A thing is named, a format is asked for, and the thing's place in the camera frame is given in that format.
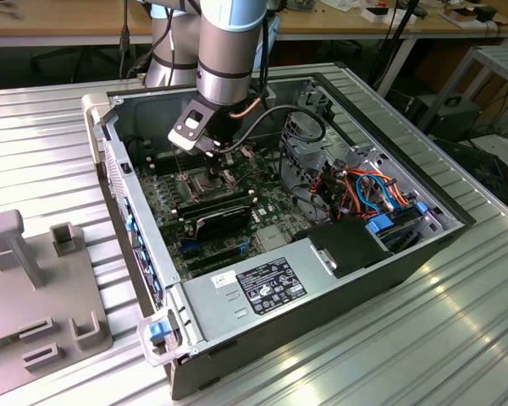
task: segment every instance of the white box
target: white box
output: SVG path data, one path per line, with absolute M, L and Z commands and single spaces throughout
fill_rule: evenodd
M 388 8 L 380 8 L 380 9 L 381 10 L 385 10 L 386 13 L 389 10 Z M 384 17 L 386 15 L 387 14 L 378 15 L 378 14 L 375 14 L 375 13 L 371 13 L 371 11 L 368 8 L 364 8 L 363 11 L 362 11 L 362 17 L 364 19 L 368 19 L 372 23 L 382 23 L 382 22 L 384 22 Z
M 394 27 L 400 24 L 400 22 L 403 20 L 403 17 L 405 17 L 405 13 L 406 13 L 406 10 L 397 10 L 395 12 L 395 19 L 393 20 Z M 386 23 L 387 25 L 390 25 L 391 19 L 393 19 L 393 9 L 392 8 L 390 8 L 388 10 L 388 13 L 384 17 L 384 23 Z M 410 19 L 408 20 L 408 23 L 406 23 L 406 25 L 414 24 L 414 23 L 416 23 L 416 16 L 414 14 L 411 14 Z

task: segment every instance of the copper pipe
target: copper pipe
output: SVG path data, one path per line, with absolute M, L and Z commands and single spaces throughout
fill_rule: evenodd
M 231 118 L 234 118 L 235 120 L 238 120 L 239 118 L 243 118 L 244 116 L 249 115 L 251 112 L 254 111 L 254 109 L 262 102 L 262 98 L 258 97 L 254 99 L 254 101 L 251 103 L 249 107 L 247 107 L 242 112 L 231 112 L 229 116 Z

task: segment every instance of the wooden desk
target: wooden desk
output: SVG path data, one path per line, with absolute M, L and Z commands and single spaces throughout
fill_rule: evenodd
M 440 15 L 441 8 L 427 9 L 429 15 L 425 19 L 418 19 L 413 25 L 408 25 L 403 33 L 403 38 L 508 37 L 508 26 L 501 27 L 500 33 L 494 26 L 465 30 L 442 17 Z M 361 10 L 357 8 L 344 13 L 320 2 L 312 13 L 285 10 L 279 14 L 281 19 L 279 40 L 384 38 L 388 31 L 388 25 L 371 23 L 361 14 Z
M 13 1 L 24 18 L 0 14 L 0 47 L 119 44 L 122 0 Z M 152 42 L 151 18 L 131 0 L 128 27 L 132 43 Z
M 0 14 L 0 47 L 36 47 L 119 44 L 123 24 L 123 0 L 14 0 L 23 19 Z M 378 93 L 385 96 L 417 39 L 504 37 L 508 45 L 508 26 L 463 30 L 429 9 L 429 16 L 405 29 L 403 44 Z M 316 11 L 285 10 L 279 40 L 366 40 L 383 39 L 388 26 L 373 24 L 358 9 L 343 13 L 318 2 Z M 152 42 L 152 22 L 143 7 L 129 0 L 128 26 L 131 43 Z

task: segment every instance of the open computer chassis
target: open computer chassis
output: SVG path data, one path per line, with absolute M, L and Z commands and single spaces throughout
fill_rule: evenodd
M 321 74 L 271 77 L 269 89 L 270 105 L 319 113 L 326 137 L 298 141 L 290 133 L 316 133 L 313 121 L 275 116 L 229 156 L 216 179 L 208 178 L 202 157 L 172 153 L 167 140 L 195 89 L 83 101 L 102 188 L 146 317 L 141 344 L 152 365 L 164 366 L 173 399 L 404 282 L 474 224 Z M 354 145 L 334 112 L 367 141 Z M 373 210 L 355 206 L 356 193 L 342 183 L 347 177 Z

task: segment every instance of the warning label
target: warning label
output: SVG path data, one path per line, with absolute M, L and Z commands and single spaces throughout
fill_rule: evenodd
M 264 315 L 306 295 L 305 288 L 284 257 L 240 273 L 237 281 L 257 315 Z

